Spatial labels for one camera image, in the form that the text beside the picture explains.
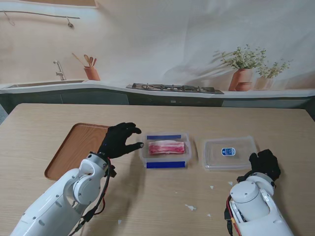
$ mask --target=bacon slice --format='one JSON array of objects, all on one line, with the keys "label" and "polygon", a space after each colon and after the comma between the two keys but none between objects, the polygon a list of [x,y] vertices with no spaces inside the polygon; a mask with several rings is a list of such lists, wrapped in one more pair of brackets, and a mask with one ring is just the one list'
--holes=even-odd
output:
[{"label": "bacon slice", "polygon": [[162,140],[149,143],[149,154],[183,154],[185,153],[184,142],[174,140]]}]

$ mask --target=gas stove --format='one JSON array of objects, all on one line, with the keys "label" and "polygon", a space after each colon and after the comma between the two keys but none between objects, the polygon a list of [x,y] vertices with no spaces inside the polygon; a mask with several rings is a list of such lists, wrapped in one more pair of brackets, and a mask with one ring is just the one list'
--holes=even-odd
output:
[{"label": "gas stove", "polygon": [[224,94],[220,90],[214,89],[214,87],[195,87],[189,85],[156,85],[156,84],[136,84],[128,85],[128,89],[139,89],[147,91],[170,91],[170,92],[197,92],[197,93],[212,93],[212,94]]}]

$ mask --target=brown tray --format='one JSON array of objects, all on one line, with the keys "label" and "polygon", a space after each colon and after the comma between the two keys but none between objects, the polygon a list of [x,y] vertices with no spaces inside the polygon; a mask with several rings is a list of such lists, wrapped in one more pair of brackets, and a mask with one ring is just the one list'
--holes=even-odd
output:
[{"label": "brown tray", "polygon": [[97,152],[108,126],[75,124],[45,170],[45,177],[58,180],[67,171],[79,168],[90,151]]}]

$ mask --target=potted plant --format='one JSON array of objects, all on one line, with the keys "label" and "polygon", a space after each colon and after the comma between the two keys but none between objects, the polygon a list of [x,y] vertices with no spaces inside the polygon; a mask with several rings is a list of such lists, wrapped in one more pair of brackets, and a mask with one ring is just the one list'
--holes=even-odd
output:
[{"label": "potted plant", "polygon": [[262,66],[265,59],[265,49],[256,48],[251,51],[249,44],[244,49],[237,47],[231,53],[222,53],[223,64],[238,69],[232,77],[229,91],[248,91],[252,86],[252,69]]},{"label": "potted plant", "polygon": [[284,61],[282,64],[275,62],[272,67],[268,67],[265,64],[261,65],[258,68],[258,72],[261,77],[257,79],[254,89],[269,90],[274,78],[282,73],[285,69],[289,69],[290,62],[291,60]]}]

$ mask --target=wooden spoon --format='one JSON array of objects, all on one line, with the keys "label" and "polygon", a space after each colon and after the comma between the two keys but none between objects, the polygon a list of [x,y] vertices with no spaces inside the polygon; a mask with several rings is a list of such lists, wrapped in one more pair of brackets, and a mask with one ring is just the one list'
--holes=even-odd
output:
[{"label": "wooden spoon", "polygon": [[93,67],[94,67],[95,63],[96,63],[96,58],[94,59],[94,62],[93,62],[93,65],[92,65]]},{"label": "wooden spoon", "polygon": [[81,62],[81,60],[80,60],[74,53],[72,53],[72,55],[73,55],[75,58],[77,58],[79,62]]},{"label": "wooden spoon", "polygon": [[93,58],[90,57],[90,67],[92,67],[92,64],[93,64]]},{"label": "wooden spoon", "polygon": [[88,55],[84,54],[84,58],[85,58],[85,60],[88,62],[88,64],[90,65],[90,59],[89,59]]}]

